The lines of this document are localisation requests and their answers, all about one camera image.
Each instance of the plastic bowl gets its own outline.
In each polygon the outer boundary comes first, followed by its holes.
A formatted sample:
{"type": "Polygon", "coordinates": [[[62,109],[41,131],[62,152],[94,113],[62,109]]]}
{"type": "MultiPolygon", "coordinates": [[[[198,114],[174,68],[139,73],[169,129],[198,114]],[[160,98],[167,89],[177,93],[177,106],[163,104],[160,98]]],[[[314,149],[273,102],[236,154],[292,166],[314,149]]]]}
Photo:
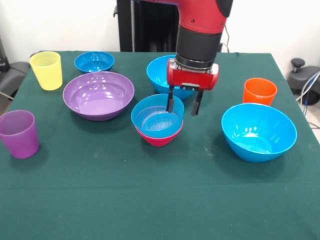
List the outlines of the plastic bowl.
{"type": "Polygon", "coordinates": [[[135,105],[131,113],[133,125],[144,135],[151,138],[172,136],[181,127],[185,106],[174,96],[171,113],[166,111],[168,94],[148,96],[135,105]]]}
{"type": "Polygon", "coordinates": [[[223,114],[221,124],[231,149],[248,162],[273,160],[297,140],[297,130],[290,118],[267,105],[233,106],[223,114]]]}
{"type": "Polygon", "coordinates": [[[63,90],[63,100],[84,119],[105,121],[119,115],[134,94],[134,85],[128,78],[115,72],[101,71],[71,80],[63,90]]]}
{"type": "Polygon", "coordinates": [[[85,52],[74,61],[75,67],[83,74],[110,71],[114,64],[114,56],[104,51],[85,52]]]}
{"type": "MultiPolygon", "coordinates": [[[[167,63],[169,59],[174,59],[176,55],[161,56],[149,63],[146,68],[152,86],[159,94],[168,94],[169,85],[167,83],[167,63]]],[[[184,100],[194,93],[193,90],[180,89],[176,86],[173,94],[179,99],[184,100]]]]}
{"type": "Polygon", "coordinates": [[[168,143],[170,143],[173,139],[175,139],[175,137],[181,132],[183,126],[184,126],[184,122],[182,121],[181,127],[175,134],[173,134],[172,136],[163,137],[163,138],[149,137],[144,135],[142,132],[140,132],[138,128],[135,128],[135,129],[141,135],[141,137],[143,137],[143,139],[147,141],[149,144],[151,144],[152,146],[163,147],[168,143]]]}

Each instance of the cup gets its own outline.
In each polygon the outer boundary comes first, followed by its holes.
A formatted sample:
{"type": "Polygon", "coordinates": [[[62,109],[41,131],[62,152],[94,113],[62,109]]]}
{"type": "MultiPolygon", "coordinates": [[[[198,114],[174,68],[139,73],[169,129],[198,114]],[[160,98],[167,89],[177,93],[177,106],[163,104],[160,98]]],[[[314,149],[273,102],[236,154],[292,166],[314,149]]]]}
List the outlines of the cup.
{"type": "Polygon", "coordinates": [[[244,83],[243,103],[256,103],[270,106],[277,94],[277,86],[264,78],[250,78],[244,83]]]}
{"type": "Polygon", "coordinates": [[[35,116],[25,110],[0,116],[0,139],[15,158],[31,157],[39,148],[35,116]]]}
{"type": "Polygon", "coordinates": [[[30,65],[40,87],[52,91],[62,86],[61,57],[54,51],[42,51],[33,55],[30,65]]]}

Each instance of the bowl rim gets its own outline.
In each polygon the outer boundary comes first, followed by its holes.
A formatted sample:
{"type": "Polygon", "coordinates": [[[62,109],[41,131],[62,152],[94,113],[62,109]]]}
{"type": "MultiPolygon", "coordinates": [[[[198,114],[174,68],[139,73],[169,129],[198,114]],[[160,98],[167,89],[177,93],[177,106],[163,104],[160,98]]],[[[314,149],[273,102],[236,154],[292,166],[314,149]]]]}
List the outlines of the bowl rim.
{"type": "Polygon", "coordinates": [[[106,52],[106,51],[86,51],[86,52],[81,53],[80,55],[78,55],[78,56],[75,58],[73,64],[74,64],[74,66],[75,66],[78,70],[80,70],[80,71],[82,71],[82,72],[86,72],[86,73],[96,73],[96,72],[103,72],[103,71],[107,70],[108,68],[112,67],[112,66],[115,64],[115,62],[116,62],[115,57],[114,57],[111,53],[109,53],[109,52],[106,52]],[[110,66],[108,66],[108,67],[106,67],[106,68],[104,68],[104,69],[101,69],[101,70],[99,70],[99,71],[87,71],[87,70],[84,70],[84,69],[82,69],[82,68],[80,68],[80,67],[78,67],[78,66],[76,65],[76,61],[77,61],[78,58],[80,58],[80,57],[83,56],[83,55],[92,54],[92,53],[99,53],[99,54],[109,55],[109,56],[111,56],[111,58],[112,58],[112,63],[110,64],[110,66]]]}
{"type": "Polygon", "coordinates": [[[109,115],[109,114],[114,114],[122,109],[125,109],[132,101],[132,99],[134,98],[135,96],[135,86],[134,84],[130,81],[129,78],[127,78],[126,76],[122,75],[122,74],[119,74],[119,73],[116,73],[116,72],[113,72],[113,71],[94,71],[94,72],[88,72],[88,73],[85,73],[85,74],[81,74],[77,77],[75,77],[74,79],[72,79],[70,82],[67,83],[67,85],[65,85],[64,89],[63,89],[63,92],[62,92],[62,98],[63,98],[63,101],[64,101],[64,104],[72,111],[74,111],[75,113],[77,114],[80,114],[80,115],[84,115],[84,116],[93,116],[93,117],[97,117],[97,116],[105,116],[105,115],[109,115]],[[86,76],[86,75],[94,75],[94,74],[106,74],[106,75],[119,75],[119,76],[122,76],[126,81],[128,81],[130,83],[130,85],[132,86],[132,96],[130,96],[129,98],[129,101],[120,109],[118,110],[115,110],[113,112],[108,112],[108,113],[104,113],[104,114],[85,114],[85,113],[82,113],[80,111],[77,111],[75,109],[72,109],[69,104],[67,104],[66,102],[66,99],[65,99],[65,91],[67,89],[67,87],[73,82],[73,81],[76,81],[78,78],[81,78],[83,76],[86,76]]]}
{"type": "Polygon", "coordinates": [[[37,68],[46,68],[46,67],[48,67],[47,65],[46,65],[46,66],[36,65],[36,64],[34,64],[34,62],[33,62],[33,60],[34,60],[34,58],[35,58],[36,56],[43,55],[43,54],[53,54],[53,55],[55,55],[55,56],[57,57],[57,60],[56,60],[54,63],[50,64],[50,66],[53,65],[53,64],[56,64],[56,63],[59,62],[59,61],[61,61],[61,56],[60,56],[60,54],[57,53],[56,51],[39,51],[39,52],[36,52],[35,54],[33,54],[33,55],[29,58],[29,64],[30,64],[30,65],[34,65],[34,66],[36,66],[37,68]]]}
{"type": "MultiPolygon", "coordinates": [[[[145,101],[145,100],[150,99],[150,98],[156,98],[156,96],[159,96],[159,95],[166,95],[166,96],[168,96],[168,94],[165,94],[165,93],[153,94],[153,95],[150,95],[150,96],[147,96],[147,97],[141,99],[141,100],[133,107],[133,109],[132,109],[132,111],[131,111],[130,118],[131,118],[132,124],[133,124],[135,127],[137,127],[137,126],[135,125],[135,121],[134,121],[134,119],[133,119],[133,113],[134,113],[136,107],[137,107],[142,101],[145,101]]],[[[182,114],[182,119],[181,119],[181,122],[182,122],[182,121],[183,121],[184,114],[185,114],[185,110],[186,110],[186,109],[185,109],[185,104],[184,104],[184,102],[183,102],[180,98],[178,98],[177,96],[173,96],[173,98],[174,98],[176,101],[180,101],[180,103],[181,103],[182,106],[183,106],[183,114],[182,114]]]]}
{"type": "Polygon", "coordinates": [[[167,139],[169,139],[169,138],[173,138],[173,137],[175,137],[176,135],[178,135],[178,134],[181,132],[183,126],[184,126],[184,121],[182,121],[181,127],[180,127],[180,128],[178,129],[178,131],[176,131],[174,134],[172,134],[172,135],[170,135],[170,136],[167,136],[167,137],[158,137],[158,138],[157,138],[157,137],[152,137],[152,136],[145,135],[145,134],[143,134],[143,133],[139,130],[139,128],[137,128],[136,126],[134,126],[134,127],[135,127],[136,131],[137,131],[142,137],[148,138],[148,139],[150,139],[150,140],[167,140],[167,139]]]}
{"type": "Polygon", "coordinates": [[[168,88],[169,89],[169,86],[164,86],[162,84],[159,84],[157,82],[155,82],[149,75],[149,68],[150,68],[150,65],[153,64],[155,61],[159,60],[159,59],[163,59],[163,58],[167,58],[167,57],[170,57],[170,58],[175,58],[176,57],[176,54],[170,54],[170,55],[164,55],[164,56],[159,56],[155,59],[153,59],[151,62],[149,62],[148,66],[146,67],[146,75],[148,76],[149,80],[159,86],[162,86],[164,88],[168,88]]]}
{"type": "Polygon", "coordinates": [[[261,99],[268,99],[268,98],[274,97],[278,92],[277,85],[273,81],[271,81],[269,79],[266,79],[266,78],[263,78],[263,77],[252,77],[252,78],[247,79],[244,82],[244,89],[247,90],[250,94],[252,94],[252,95],[254,95],[256,97],[259,97],[261,99]],[[265,82],[265,83],[268,83],[268,84],[272,85],[275,88],[275,92],[273,94],[271,94],[271,95],[259,95],[259,94],[256,94],[256,93],[252,92],[250,89],[248,89],[247,83],[249,83],[251,81],[254,81],[254,80],[262,81],[262,82],[265,82]]]}
{"type": "Polygon", "coordinates": [[[261,155],[277,155],[277,154],[282,154],[282,153],[285,153],[286,151],[288,151],[289,149],[291,149],[293,147],[293,145],[296,143],[297,141],[297,137],[298,137],[298,132],[297,132],[297,128],[295,126],[295,124],[292,122],[292,120],[287,116],[285,115],[282,111],[272,107],[272,106],[268,106],[268,105],[264,105],[264,104],[260,104],[260,103],[240,103],[240,104],[237,104],[237,105],[234,105],[230,108],[228,108],[224,114],[222,115],[222,118],[221,118],[221,127],[222,127],[222,131],[224,133],[224,136],[226,138],[228,138],[232,143],[236,144],[238,147],[242,148],[242,149],[245,149],[246,151],[248,152],[251,152],[251,153],[255,153],[255,154],[261,154],[261,155]],[[224,118],[225,118],[225,115],[227,114],[227,112],[229,112],[230,110],[234,109],[234,108],[237,108],[239,106],[242,106],[242,105],[255,105],[255,106],[260,106],[262,108],[269,108],[269,109],[272,109],[273,111],[276,111],[278,113],[280,113],[281,115],[283,115],[286,119],[289,120],[289,123],[293,126],[293,129],[294,129],[294,140],[292,141],[292,144],[287,147],[286,149],[282,150],[282,151],[277,151],[277,152],[271,152],[271,153],[262,153],[262,152],[258,152],[258,151],[253,151],[253,150],[249,150],[249,149],[246,149],[246,148],[243,148],[242,146],[240,146],[239,144],[237,144],[234,140],[232,140],[227,134],[226,134],[226,131],[225,131],[225,128],[224,128],[224,124],[223,124],[223,121],[224,121],[224,118]]]}
{"type": "Polygon", "coordinates": [[[4,134],[4,133],[0,133],[0,139],[2,139],[3,137],[13,137],[13,136],[18,136],[20,134],[23,134],[25,133],[27,130],[29,130],[30,128],[33,127],[33,125],[35,124],[35,121],[36,121],[36,118],[35,118],[35,115],[28,111],[28,110],[23,110],[23,109],[17,109],[17,110],[13,110],[13,111],[7,111],[6,113],[2,114],[0,116],[0,120],[1,119],[4,119],[5,117],[7,116],[10,116],[11,114],[14,114],[14,113],[24,113],[24,114],[28,114],[29,116],[31,116],[32,118],[32,122],[31,124],[25,128],[23,131],[20,131],[20,132],[17,132],[17,133],[14,133],[14,134],[4,134]]]}

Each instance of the orange cup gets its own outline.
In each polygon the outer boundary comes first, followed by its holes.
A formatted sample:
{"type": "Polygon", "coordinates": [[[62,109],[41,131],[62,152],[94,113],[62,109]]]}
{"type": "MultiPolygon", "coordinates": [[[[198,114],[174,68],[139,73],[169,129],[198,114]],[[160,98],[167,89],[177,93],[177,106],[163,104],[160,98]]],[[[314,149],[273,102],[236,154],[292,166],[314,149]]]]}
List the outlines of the orange cup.
{"type": "Polygon", "coordinates": [[[243,103],[256,103],[270,106],[277,94],[277,86],[264,78],[250,78],[244,83],[243,103]]]}

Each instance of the green tablecloth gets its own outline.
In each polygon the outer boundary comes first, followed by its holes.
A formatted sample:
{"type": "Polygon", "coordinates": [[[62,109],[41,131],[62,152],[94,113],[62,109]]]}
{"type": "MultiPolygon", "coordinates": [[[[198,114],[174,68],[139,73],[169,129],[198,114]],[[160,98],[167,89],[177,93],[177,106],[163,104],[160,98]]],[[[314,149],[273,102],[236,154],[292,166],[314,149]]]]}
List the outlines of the green tablecloth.
{"type": "Polygon", "coordinates": [[[184,128],[169,145],[148,145],[131,124],[134,105],[152,95],[148,63],[166,53],[114,53],[112,71],[135,97],[126,111],[92,122],[64,104],[80,72],[78,51],[60,52],[63,86],[44,91],[31,71],[11,110],[34,113],[40,148],[25,160],[0,144],[1,240],[313,240],[320,238],[320,147],[270,54],[218,54],[219,81],[199,116],[185,103],[184,128]],[[267,163],[240,160],[221,129],[251,77],[278,86],[273,106],[298,132],[295,146],[267,163]]]}

